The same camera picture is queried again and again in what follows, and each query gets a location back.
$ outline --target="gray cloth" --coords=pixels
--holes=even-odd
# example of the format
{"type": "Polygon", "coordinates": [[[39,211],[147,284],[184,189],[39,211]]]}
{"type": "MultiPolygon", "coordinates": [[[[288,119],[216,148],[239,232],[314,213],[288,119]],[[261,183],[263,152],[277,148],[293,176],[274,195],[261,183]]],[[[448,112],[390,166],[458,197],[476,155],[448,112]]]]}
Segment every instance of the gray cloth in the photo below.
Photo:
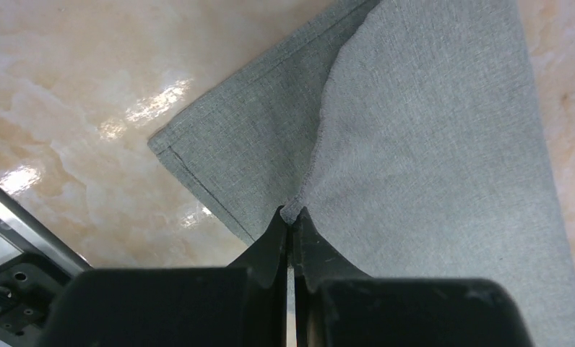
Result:
{"type": "Polygon", "coordinates": [[[484,277],[575,346],[575,274],[515,4],[342,0],[150,140],[251,243],[308,206],[371,275],[484,277]]]}
{"type": "Polygon", "coordinates": [[[381,277],[490,278],[536,346],[575,346],[575,272],[509,0],[383,1],[324,86],[309,209],[381,277]]]}
{"type": "Polygon", "coordinates": [[[332,62],[378,2],[338,1],[150,140],[160,162],[247,244],[298,192],[332,62]]]}

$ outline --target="marble floor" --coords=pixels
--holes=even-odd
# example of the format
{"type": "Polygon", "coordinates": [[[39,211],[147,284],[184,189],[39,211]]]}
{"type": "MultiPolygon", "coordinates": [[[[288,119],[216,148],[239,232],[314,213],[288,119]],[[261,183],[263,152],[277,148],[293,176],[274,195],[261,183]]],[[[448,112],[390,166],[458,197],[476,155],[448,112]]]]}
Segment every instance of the marble floor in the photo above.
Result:
{"type": "MultiPolygon", "coordinates": [[[[332,0],[0,0],[0,186],[92,265],[245,245],[147,139],[332,0]]],[[[575,261],[575,0],[519,0],[575,261]]]]}

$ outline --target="gray fabric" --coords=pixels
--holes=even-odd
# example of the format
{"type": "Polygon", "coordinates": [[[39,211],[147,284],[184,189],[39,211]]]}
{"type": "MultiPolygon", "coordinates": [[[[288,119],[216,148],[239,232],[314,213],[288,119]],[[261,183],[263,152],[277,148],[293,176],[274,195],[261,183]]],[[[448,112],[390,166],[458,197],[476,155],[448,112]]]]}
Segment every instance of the gray fabric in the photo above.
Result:
{"type": "Polygon", "coordinates": [[[298,192],[330,66],[378,2],[338,1],[150,140],[160,162],[247,244],[298,192]]]}
{"type": "Polygon", "coordinates": [[[383,277],[481,277],[536,346],[575,346],[575,272],[512,1],[383,1],[324,87],[282,211],[383,277]]]}

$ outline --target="black plastic part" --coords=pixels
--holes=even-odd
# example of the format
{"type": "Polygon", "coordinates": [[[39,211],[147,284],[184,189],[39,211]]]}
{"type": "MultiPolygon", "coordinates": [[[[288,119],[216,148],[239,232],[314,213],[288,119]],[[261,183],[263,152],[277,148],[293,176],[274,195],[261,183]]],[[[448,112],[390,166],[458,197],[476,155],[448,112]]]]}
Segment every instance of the black plastic part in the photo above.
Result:
{"type": "Polygon", "coordinates": [[[299,347],[531,346],[488,280],[371,278],[279,210],[226,268],[92,270],[72,281],[39,346],[285,346],[288,255],[299,347]]]}
{"type": "Polygon", "coordinates": [[[226,268],[83,273],[39,346],[284,346],[286,234],[276,214],[226,268]]]}
{"type": "Polygon", "coordinates": [[[332,280],[314,301],[322,346],[532,346],[489,280],[332,280]]]}
{"type": "Polygon", "coordinates": [[[21,254],[0,266],[0,340],[12,347],[34,346],[51,302],[70,277],[47,258],[21,254]]]}

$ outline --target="metal bracket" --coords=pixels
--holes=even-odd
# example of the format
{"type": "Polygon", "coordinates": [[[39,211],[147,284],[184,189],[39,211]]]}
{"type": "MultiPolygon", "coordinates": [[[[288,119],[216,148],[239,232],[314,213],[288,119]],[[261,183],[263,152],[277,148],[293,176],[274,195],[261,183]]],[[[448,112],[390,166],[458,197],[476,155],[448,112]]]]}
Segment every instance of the metal bracket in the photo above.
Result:
{"type": "Polygon", "coordinates": [[[70,281],[38,254],[21,254],[0,265],[0,339],[13,347],[32,346],[55,297],[70,281]]]}

